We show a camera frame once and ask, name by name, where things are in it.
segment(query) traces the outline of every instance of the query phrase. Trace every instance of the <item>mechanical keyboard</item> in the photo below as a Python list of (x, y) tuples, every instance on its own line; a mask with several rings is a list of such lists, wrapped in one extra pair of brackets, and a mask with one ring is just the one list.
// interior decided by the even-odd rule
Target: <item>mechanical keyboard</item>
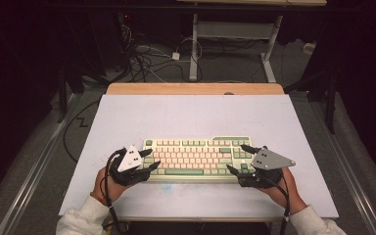
[(241, 145), (252, 146), (250, 137), (214, 137), (212, 139), (147, 139), (143, 149), (152, 149), (142, 168), (161, 161), (148, 181), (162, 182), (237, 182), (226, 165), (239, 171), (255, 172), (250, 166), (253, 155)]

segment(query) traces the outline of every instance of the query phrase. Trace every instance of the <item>white sleeve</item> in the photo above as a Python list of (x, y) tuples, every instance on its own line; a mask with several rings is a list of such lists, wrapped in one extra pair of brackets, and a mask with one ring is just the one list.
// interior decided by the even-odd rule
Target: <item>white sleeve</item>
[(309, 205), (302, 211), (290, 215), (290, 220), (299, 235), (344, 235), (346, 234), (335, 221), (322, 219)]
[(109, 208), (88, 196), (81, 209), (68, 209), (57, 223), (57, 235), (89, 234), (105, 235), (103, 220)]

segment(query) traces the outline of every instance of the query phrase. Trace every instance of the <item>spacebar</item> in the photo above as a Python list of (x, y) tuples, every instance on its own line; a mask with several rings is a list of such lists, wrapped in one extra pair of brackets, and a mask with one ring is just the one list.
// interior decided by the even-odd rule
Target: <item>spacebar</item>
[(203, 169), (166, 169), (164, 174), (171, 175), (203, 175)]

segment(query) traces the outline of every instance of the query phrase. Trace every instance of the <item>table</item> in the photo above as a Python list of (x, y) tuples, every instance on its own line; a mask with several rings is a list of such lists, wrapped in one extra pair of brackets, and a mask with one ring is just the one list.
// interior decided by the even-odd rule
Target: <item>table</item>
[[(246, 4), (246, 5), (277, 5), (277, 6), (325, 6), (326, 0), (180, 0), (183, 2)], [(192, 33), (192, 52), (190, 62), (191, 81), (197, 80), (198, 68), (198, 37), (224, 37), (246, 39), (268, 39), (267, 50), (260, 54), (261, 62), (268, 82), (276, 82), (269, 59), (279, 32), (283, 16), (277, 16), (274, 23), (229, 23), (229, 22), (200, 22), (198, 14), (194, 14)]]
[[(211, 138), (241, 133), (251, 136), (254, 146), (266, 145), (294, 160), (297, 165), (291, 171), (304, 200), (320, 216), (338, 217), (292, 102), (279, 87), (277, 84), (112, 84), (102, 98), (60, 214), (82, 205), (94, 186), (98, 169), (117, 149), (130, 144), (140, 149), (145, 138), (159, 135)], [(196, 88), (201, 95), (187, 95)], [(237, 95), (220, 95), (227, 91)], [(266, 195), (234, 183), (148, 181), (127, 190), (114, 206), (119, 219), (128, 221), (280, 221), (283, 215), (283, 209)]]

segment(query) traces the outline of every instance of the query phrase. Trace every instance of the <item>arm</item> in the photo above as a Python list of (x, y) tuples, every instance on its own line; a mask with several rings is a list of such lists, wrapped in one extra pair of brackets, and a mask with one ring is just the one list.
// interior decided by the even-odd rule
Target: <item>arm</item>
[[(295, 178), (292, 172), (283, 168), (283, 175), (289, 190), (290, 220), (298, 231), (298, 234), (346, 234), (338, 225), (330, 219), (322, 219), (312, 206), (308, 206), (299, 195)], [(284, 180), (280, 180), (279, 186), (286, 191)], [(277, 188), (259, 189), (267, 194), (276, 204), (286, 207), (286, 199)]]
[[(77, 209), (68, 209), (57, 224), (57, 234), (106, 234), (103, 230), (103, 220), (108, 216), (109, 209), (105, 206), (104, 178), (105, 168), (99, 170), (94, 184), (93, 192), (84, 202), (83, 206)], [(122, 186), (114, 183), (108, 177), (109, 196), (112, 202), (116, 201), (120, 195), (131, 186)]]

